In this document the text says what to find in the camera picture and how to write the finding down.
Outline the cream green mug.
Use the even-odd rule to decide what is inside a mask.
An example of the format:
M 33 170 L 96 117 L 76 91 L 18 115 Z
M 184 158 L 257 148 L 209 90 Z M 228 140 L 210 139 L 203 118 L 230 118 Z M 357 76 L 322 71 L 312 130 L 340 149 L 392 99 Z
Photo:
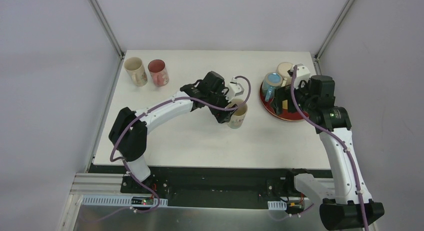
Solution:
M 237 106 L 238 109 L 235 110 L 235 112 L 232 114 L 232 116 L 230 117 L 229 122 L 227 123 L 227 125 L 231 128 L 231 129 L 238 129 L 242 126 L 243 121 L 246 117 L 246 114 L 248 112 L 248 105 L 247 104 L 242 104 L 243 100 L 242 99 L 233 99 L 229 105 L 227 106 L 227 108 L 232 108 L 233 106 Z

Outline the pink mug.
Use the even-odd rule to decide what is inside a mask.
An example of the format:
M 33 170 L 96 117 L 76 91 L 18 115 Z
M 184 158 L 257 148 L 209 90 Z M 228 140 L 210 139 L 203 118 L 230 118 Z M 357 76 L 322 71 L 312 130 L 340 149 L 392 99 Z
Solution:
M 161 59 L 152 60 L 148 64 L 148 70 L 157 87 L 165 86 L 169 83 L 169 75 L 166 69 L 166 64 Z

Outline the cream floral mug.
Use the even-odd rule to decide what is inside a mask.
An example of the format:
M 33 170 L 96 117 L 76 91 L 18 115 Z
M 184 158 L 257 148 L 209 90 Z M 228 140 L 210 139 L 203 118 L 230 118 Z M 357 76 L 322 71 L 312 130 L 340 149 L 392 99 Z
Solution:
M 128 58 L 124 62 L 123 67 L 135 86 L 143 87 L 147 84 L 148 78 L 146 70 L 143 61 L 139 57 Z

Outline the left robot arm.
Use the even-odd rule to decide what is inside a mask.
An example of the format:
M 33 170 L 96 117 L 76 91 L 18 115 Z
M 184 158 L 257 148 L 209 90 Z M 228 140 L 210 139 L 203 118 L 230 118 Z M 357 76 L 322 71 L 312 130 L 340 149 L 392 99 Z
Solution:
M 243 86 L 234 77 L 229 83 L 214 72 L 208 72 L 203 79 L 182 86 L 169 99 L 139 110 L 122 108 L 108 134 L 113 151 L 120 153 L 128 172 L 135 176 L 133 186 L 140 193 L 152 189 L 153 180 L 144 153 L 147 136 L 158 126 L 183 114 L 207 106 L 219 124 L 227 123 L 236 110 L 232 99 L 244 93 Z

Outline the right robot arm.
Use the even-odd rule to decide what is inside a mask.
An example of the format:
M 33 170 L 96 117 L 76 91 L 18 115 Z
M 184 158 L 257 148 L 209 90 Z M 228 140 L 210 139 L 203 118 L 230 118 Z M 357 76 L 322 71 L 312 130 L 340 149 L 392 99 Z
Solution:
M 362 229 L 385 213 L 375 202 L 360 172 L 353 146 L 352 124 L 345 108 L 335 106 L 335 81 L 326 75 L 296 74 L 289 88 L 279 90 L 272 102 L 288 99 L 288 111 L 297 112 L 318 134 L 328 157 L 334 191 L 323 186 L 306 169 L 290 170 L 284 191 L 290 196 L 305 195 L 318 206 L 320 220 L 328 231 Z

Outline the yellow mug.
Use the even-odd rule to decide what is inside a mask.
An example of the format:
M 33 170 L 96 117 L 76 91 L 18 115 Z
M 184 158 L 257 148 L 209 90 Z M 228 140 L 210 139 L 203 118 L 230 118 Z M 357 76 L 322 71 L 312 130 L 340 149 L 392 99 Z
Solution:
M 286 99 L 286 100 L 282 101 L 282 108 L 284 110 L 288 110 L 288 107 L 289 107 L 288 100 Z

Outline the blue mug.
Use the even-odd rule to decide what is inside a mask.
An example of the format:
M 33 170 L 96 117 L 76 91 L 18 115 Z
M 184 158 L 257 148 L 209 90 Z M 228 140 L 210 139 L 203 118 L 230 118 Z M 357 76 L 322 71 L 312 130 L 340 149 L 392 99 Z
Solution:
M 279 89 L 284 78 L 278 72 L 269 72 L 265 75 L 261 84 L 261 94 L 265 102 L 269 102 L 275 96 L 275 92 Z

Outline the red round tray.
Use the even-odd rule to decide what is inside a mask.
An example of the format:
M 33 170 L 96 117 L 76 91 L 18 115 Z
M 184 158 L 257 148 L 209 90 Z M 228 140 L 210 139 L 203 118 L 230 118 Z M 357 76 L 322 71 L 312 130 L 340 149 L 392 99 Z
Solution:
M 262 103 L 262 106 L 264 107 L 264 109 L 273 117 L 279 119 L 279 120 L 283 120 L 283 121 L 288 121 L 288 122 L 297 122 L 297 121 L 302 121 L 303 117 L 298 113 L 290 113 L 287 112 L 286 110 L 284 110 L 284 113 L 281 115 L 276 115 L 276 113 L 274 112 L 273 108 L 271 107 L 271 102 L 273 99 L 271 99 L 269 102 L 265 102 L 264 100 L 264 96 L 262 95 L 261 92 L 261 85 L 259 88 L 259 97 L 260 97 L 260 102 Z

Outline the left aluminium frame post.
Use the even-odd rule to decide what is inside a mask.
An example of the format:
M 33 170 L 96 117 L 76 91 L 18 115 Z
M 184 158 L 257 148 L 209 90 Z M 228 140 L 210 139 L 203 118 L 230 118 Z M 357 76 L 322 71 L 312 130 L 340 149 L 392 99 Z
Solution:
M 113 29 L 111 25 L 108 22 L 108 19 L 101 8 L 101 5 L 98 0 L 88 0 L 95 16 L 97 17 L 103 31 L 105 32 L 109 42 L 111 43 L 115 53 L 118 55 L 118 57 L 123 60 L 125 56 L 125 52 L 123 51 L 121 45 L 119 44 L 119 41 L 116 37 L 116 35 L 113 32 Z

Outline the aluminium frame post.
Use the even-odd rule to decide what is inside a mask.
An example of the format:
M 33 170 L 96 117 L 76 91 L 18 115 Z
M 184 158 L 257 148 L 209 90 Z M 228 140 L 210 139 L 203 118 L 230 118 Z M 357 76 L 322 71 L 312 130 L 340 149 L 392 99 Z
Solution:
M 111 25 L 108 22 L 108 19 L 101 8 L 101 5 L 98 0 L 88 0 L 95 16 L 97 17 L 103 31 L 105 32 L 109 42 L 111 43 L 115 53 L 118 55 L 118 57 L 123 60 L 125 56 L 125 52 L 123 51 L 121 45 L 119 44 L 119 41 L 116 37 L 116 35 L 113 32 L 113 29 Z
M 354 6 L 354 3 L 356 0 L 346 0 L 344 5 L 342 6 L 342 9 L 340 10 L 339 14 L 337 15 L 335 21 L 333 22 L 329 32 L 325 36 L 323 42 L 321 43 L 318 51 L 315 53 L 314 58 L 317 62 L 321 59 L 325 51 L 327 50 L 328 46 L 330 45 L 330 42 L 332 39 L 336 36 L 336 33 L 338 32 L 339 28 L 343 24 L 345 18 L 347 17 L 349 11 Z

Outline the right aluminium frame post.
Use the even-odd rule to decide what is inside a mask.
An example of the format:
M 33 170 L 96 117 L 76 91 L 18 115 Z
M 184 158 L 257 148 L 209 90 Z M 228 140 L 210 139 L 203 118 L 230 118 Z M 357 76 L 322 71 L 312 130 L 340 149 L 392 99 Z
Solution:
M 327 50 L 328 46 L 330 45 L 330 42 L 332 39 L 336 36 L 336 33 L 338 32 L 339 28 L 343 24 L 345 18 L 347 17 L 349 11 L 354 6 L 354 3 L 356 0 L 346 0 L 344 5 L 342 6 L 342 9 L 340 10 L 339 14 L 337 15 L 335 21 L 333 22 L 329 32 L 325 36 L 323 42 L 321 43 L 318 51 L 315 53 L 314 58 L 317 62 L 321 59 L 325 51 Z

